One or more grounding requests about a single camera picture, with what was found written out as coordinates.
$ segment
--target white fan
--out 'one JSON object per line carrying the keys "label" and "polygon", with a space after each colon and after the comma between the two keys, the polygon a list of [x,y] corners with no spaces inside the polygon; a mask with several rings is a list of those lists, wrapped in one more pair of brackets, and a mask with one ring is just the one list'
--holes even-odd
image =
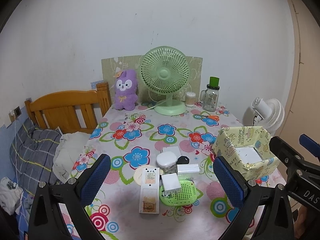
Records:
{"label": "white fan", "polygon": [[274,133],[282,124],[284,119],[284,107],[278,99],[257,97],[251,104],[252,109],[261,117],[254,123],[255,126],[263,126],[270,134]]}

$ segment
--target beige round disc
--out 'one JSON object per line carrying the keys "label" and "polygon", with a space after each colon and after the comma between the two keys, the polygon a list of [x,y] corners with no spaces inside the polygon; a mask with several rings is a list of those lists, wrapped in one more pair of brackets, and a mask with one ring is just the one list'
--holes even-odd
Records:
{"label": "beige round disc", "polygon": [[155,168],[155,166],[142,165],[142,166],[140,166],[139,168],[136,169],[136,171],[134,172],[134,175],[133,175],[133,179],[139,186],[141,186],[142,170],[145,169],[145,168],[153,169],[153,168]]}

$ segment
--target cartoon print box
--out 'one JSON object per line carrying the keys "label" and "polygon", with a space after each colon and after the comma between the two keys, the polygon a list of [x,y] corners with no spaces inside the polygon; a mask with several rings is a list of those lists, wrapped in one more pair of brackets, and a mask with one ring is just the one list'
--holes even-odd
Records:
{"label": "cartoon print box", "polygon": [[280,163],[269,150],[270,139],[271,135],[262,126],[222,128],[213,150],[246,180],[259,179],[271,174]]}

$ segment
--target green plastic tray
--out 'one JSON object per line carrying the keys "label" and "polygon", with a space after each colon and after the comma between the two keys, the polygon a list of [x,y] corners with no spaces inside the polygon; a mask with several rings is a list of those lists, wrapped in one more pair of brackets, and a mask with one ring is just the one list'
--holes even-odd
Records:
{"label": "green plastic tray", "polygon": [[181,191],[176,194],[165,195],[163,186],[160,187],[160,200],[167,206],[187,206],[197,200],[195,184],[190,180],[181,180]]}

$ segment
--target fan center cap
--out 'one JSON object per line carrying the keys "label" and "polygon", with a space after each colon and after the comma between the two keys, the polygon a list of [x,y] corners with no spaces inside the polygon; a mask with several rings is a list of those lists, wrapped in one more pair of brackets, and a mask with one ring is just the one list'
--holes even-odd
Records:
{"label": "fan center cap", "polygon": [[160,77],[167,78],[169,76],[169,71],[167,69],[162,69],[159,72]]}

